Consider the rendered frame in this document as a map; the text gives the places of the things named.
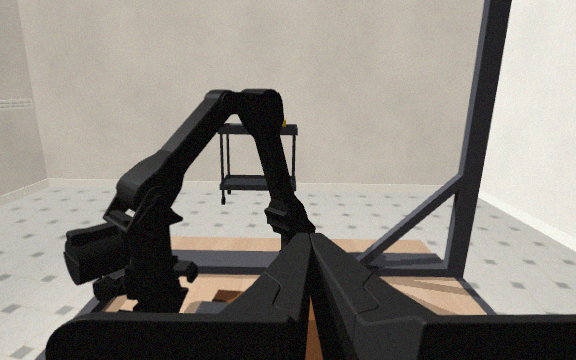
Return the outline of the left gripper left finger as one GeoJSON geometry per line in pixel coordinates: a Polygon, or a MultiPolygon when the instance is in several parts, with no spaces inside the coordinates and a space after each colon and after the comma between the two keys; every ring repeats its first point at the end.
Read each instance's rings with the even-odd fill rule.
{"type": "Polygon", "coordinates": [[[305,360],[312,243],[297,233],[219,313],[93,312],[49,337],[46,360],[305,360]],[[289,316],[289,315],[290,316],[289,316]]]}

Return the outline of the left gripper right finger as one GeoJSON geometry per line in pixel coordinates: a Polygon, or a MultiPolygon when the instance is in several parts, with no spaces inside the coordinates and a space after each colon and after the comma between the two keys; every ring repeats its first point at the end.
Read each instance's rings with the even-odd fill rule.
{"type": "Polygon", "coordinates": [[[323,360],[576,360],[576,314],[438,315],[322,233],[310,239],[323,360]]]}

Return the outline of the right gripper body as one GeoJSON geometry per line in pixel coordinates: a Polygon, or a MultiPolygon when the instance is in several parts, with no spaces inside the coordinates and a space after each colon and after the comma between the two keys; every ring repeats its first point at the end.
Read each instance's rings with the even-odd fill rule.
{"type": "Polygon", "coordinates": [[[171,254],[168,259],[151,265],[131,261],[125,273],[133,275],[138,303],[133,311],[119,309],[117,312],[160,313],[159,307],[181,289],[180,279],[174,278],[185,276],[188,283],[193,283],[198,276],[198,266],[193,261],[178,260],[178,256],[171,254]]]}

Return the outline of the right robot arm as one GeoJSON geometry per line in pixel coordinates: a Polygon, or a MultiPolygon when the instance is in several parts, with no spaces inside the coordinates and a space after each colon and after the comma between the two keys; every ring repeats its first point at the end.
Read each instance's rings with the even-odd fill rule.
{"type": "Polygon", "coordinates": [[[293,193],[280,137],[284,121],[280,98],[273,89],[206,93],[159,151],[119,179],[117,194],[103,215],[107,223],[66,232],[63,254],[73,282],[79,286],[98,278],[92,285],[101,302],[115,295],[136,299],[133,275],[126,275],[125,267],[130,259],[151,265],[171,256],[169,225],[183,221],[171,206],[182,189],[184,175],[232,114],[239,116],[255,140],[271,197],[264,212],[273,232],[281,234],[279,253],[297,233],[315,233],[304,205],[293,193]],[[135,211],[133,217],[125,213],[128,208],[135,211]]]}

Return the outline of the grey network switch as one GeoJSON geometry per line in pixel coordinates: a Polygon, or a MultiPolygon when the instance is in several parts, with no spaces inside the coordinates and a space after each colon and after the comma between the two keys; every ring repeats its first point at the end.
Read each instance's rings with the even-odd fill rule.
{"type": "Polygon", "coordinates": [[[228,302],[202,301],[195,313],[219,313],[228,302]]]}

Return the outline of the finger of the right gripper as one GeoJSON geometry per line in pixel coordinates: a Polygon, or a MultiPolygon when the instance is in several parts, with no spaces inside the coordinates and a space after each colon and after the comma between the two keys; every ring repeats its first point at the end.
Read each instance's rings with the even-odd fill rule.
{"type": "Polygon", "coordinates": [[[159,307],[160,313],[179,313],[188,291],[189,288],[181,287],[176,295],[171,295],[167,302],[159,307]]]}

